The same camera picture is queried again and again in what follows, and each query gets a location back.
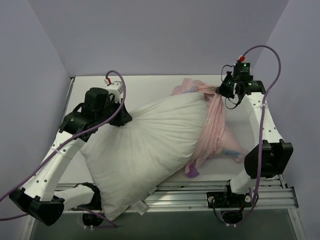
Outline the purple Elsa print pillowcase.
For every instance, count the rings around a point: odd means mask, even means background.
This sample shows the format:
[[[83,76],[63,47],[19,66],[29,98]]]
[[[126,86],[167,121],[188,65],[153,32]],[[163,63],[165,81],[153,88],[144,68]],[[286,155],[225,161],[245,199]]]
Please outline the purple Elsa print pillowcase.
[[[242,163],[248,151],[236,139],[232,130],[226,124],[225,105],[222,95],[217,93],[217,87],[200,80],[184,78],[181,85],[174,88],[172,95],[186,93],[203,93],[208,105],[206,121],[203,125],[196,148],[191,159],[184,167],[188,178],[200,175],[198,168],[207,159],[216,156],[227,156],[236,163]]]

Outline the white pillow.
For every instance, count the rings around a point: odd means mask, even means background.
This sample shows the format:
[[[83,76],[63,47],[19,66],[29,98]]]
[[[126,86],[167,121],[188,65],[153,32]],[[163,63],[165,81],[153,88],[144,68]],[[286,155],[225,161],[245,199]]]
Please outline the white pillow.
[[[90,137],[80,153],[108,219],[116,219],[187,164],[207,111],[200,92],[173,95],[133,110],[126,125],[104,125]]]

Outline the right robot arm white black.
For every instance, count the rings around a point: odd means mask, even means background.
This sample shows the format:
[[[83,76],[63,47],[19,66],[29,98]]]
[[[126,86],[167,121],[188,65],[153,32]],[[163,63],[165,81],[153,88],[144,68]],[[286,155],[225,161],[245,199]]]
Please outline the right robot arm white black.
[[[292,144],[284,141],[275,126],[267,104],[268,92],[263,83],[250,74],[250,64],[239,59],[232,68],[217,93],[227,100],[237,98],[234,106],[243,106],[256,146],[245,156],[243,171],[228,182],[227,190],[222,193],[223,203],[230,207],[250,189],[254,190],[252,199],[255,200],[261,178],[281,175],[293,153]]]

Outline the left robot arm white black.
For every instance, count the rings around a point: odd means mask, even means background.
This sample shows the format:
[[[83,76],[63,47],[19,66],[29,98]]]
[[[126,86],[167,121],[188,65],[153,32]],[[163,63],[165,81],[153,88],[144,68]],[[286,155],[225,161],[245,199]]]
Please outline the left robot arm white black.
[[[56,187],[74,156],[105,124],[124,126],[132,120],[125,107],[126,88],[111,84],[92,87],[84,102],[67,114],[40,166],[9,192],[9,198],[26,214],[46,226],[53,225],[64,211],[101,209],[101,194],[92,183],[57,191]]]

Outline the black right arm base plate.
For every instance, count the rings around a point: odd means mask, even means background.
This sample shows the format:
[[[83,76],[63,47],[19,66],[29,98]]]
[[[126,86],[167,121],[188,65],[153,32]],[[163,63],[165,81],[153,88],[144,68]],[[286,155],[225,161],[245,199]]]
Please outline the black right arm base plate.
[[[222,191],[207,192],[209,208],[249,208],[252,206],[251,197],[246,194],[227,193]]]

